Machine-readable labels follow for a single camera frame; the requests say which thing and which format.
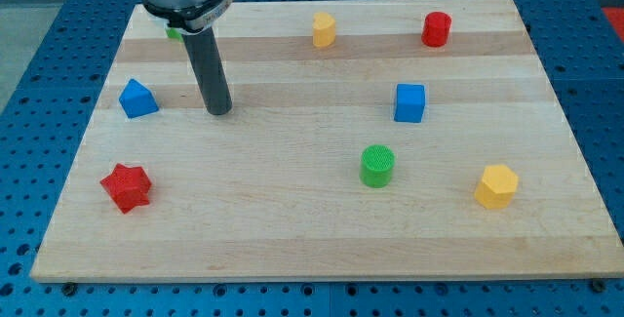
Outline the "green block behind arm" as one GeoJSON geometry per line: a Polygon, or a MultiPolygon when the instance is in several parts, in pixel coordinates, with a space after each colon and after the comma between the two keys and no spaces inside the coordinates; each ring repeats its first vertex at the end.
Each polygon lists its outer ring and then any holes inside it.
{"type": "Polygon", "coordinates": [[[179,31],[175,28],[167,28],[166,34],[169,39],[176,40],[178,42],[183,42],[183,37],[179,31]]]}

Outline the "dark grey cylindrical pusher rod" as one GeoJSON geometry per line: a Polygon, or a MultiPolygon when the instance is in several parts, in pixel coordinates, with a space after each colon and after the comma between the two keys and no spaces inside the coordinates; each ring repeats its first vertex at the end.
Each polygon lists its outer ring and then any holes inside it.
{"type": "Polygon", "coordinates": [[[227,114],[232,99],[213,30],[182,38],[207,111],[216,116],[227,114]]]}

